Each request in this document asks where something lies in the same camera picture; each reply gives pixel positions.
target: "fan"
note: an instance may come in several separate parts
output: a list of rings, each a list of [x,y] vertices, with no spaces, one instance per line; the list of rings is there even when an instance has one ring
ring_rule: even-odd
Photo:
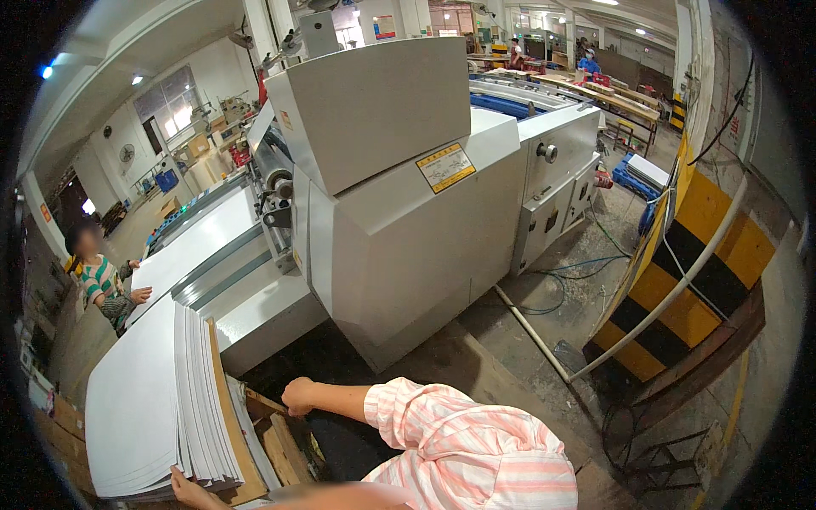
[[[472,3],[471,5],[473,6],[473,12],[479,15],[496,17],[495,14],[487,10],[487,6],[483,3]]]
[[[136,152],[133,149],[133,144],[125,144],[122,150],[119,151],[119,159],[121,159],[123,163],[127,163],[133,159],[134,154],[136,154]]]

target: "warning label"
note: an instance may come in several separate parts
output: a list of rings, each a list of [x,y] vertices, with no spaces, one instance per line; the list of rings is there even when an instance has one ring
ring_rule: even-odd
[[[434,193],[458,183],[476,171],[459,143],[416,162]]]

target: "blue shirt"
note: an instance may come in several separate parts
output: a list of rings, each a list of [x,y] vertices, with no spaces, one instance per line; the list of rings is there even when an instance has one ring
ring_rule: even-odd
[[[601,66],[598,65],[598,63],[594,59],[590,60],[587,57],[583,57],[581,61],[578,62],[578,67],[586,69],[588,73],[601,72]]]

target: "paper stack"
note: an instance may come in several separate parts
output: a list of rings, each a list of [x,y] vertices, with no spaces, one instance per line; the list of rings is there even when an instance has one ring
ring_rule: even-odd
[[[626,170],[632,177],[659,192],[662,192],[668,183],[668,174],[666,172],[648,159],[644,159],[637,154],[629,158]]]
[[[91,372],[86,447],[102,498],[172,499],[170,466],[207,490],[243,483],[215,386],[210,329],[166,295]]]

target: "pink striped shirt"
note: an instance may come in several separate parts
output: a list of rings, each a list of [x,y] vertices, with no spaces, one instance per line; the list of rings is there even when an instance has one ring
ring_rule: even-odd
[[[541,420],[399,377],[366,394],[366,420],[405,453],[363,481],[405,487],[412,508],[577,508],[564,443]]]

